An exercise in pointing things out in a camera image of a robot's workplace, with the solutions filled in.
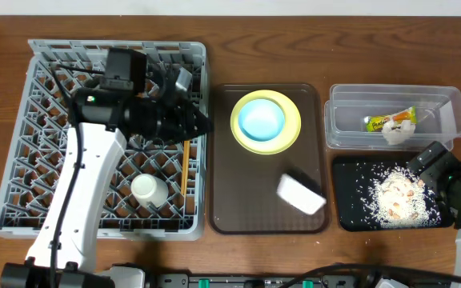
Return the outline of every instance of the yellow bowl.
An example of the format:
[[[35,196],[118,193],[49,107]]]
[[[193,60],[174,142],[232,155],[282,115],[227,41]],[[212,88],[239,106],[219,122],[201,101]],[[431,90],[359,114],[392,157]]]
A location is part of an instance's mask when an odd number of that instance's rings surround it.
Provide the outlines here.
[[[265,99],[277,104],[285,118],[280,133],[268,141],[255,141],[248,138],[239,127],[239,112],[249,102]],[[272,90],[257,90],[243,96],[234,106],[230,115],[230,129],[239,144],[245,149],[257,154],[277,154],[289,148],[295,141],[302,128],[302,119],[296,105],[286,95]]]

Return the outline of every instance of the white mug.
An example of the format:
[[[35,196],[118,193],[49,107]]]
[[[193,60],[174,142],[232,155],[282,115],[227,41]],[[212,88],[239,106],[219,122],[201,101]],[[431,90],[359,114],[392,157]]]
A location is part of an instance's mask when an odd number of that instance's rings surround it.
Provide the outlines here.
[[[160,207],[168,198],[168,186],[166,183],[149,174],[136,176],[131,183],[131,193],[141,206],[151,203]]]

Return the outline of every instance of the clear plastic container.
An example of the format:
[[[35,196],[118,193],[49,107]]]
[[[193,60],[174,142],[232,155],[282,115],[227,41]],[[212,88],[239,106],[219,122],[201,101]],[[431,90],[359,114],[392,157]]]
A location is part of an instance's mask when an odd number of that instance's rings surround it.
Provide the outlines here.
[[[388,145],[381,132],[366,132],[364,118],[394,114],[415,106],[414,134]],[[325,135],[333,149],[421,150],[439,141],[451,150],[461,137],[461,93],[454,87],[333,85],[325,103]]]

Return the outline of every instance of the white wall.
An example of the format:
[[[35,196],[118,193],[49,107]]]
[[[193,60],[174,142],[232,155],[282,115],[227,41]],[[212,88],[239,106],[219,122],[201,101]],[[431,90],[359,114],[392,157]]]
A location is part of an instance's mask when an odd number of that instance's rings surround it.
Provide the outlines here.
[[[0,0],[1,14],[461,16],[461,0]]]

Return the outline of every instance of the dish rack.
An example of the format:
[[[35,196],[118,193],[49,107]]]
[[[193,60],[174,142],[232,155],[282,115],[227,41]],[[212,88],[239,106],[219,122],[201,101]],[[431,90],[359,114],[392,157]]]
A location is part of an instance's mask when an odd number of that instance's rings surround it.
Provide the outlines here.
[[[104,70],[110,47],[148,54],[156,64],[184,67],[193,75],[188,95],[207,115],[209,63],[199,42],[29,40],[34,56],[28,67],[22,100],[0,188],[0,237],[35,238],[44,223],[66,151],[67,109],[54,85],[50,65],[62,63]],[[90,74],[59,70],[63,86],[74,92]],[[98,238],[153,238],[193,241],[203,232],[206,185],[206,135],[162,146],[132,136],[111,179]],[[186,196],[181,193],[182,156],[190,153]],[[158,209],[140,206],[130,192],[142,173],[161,178],[169,196]]]

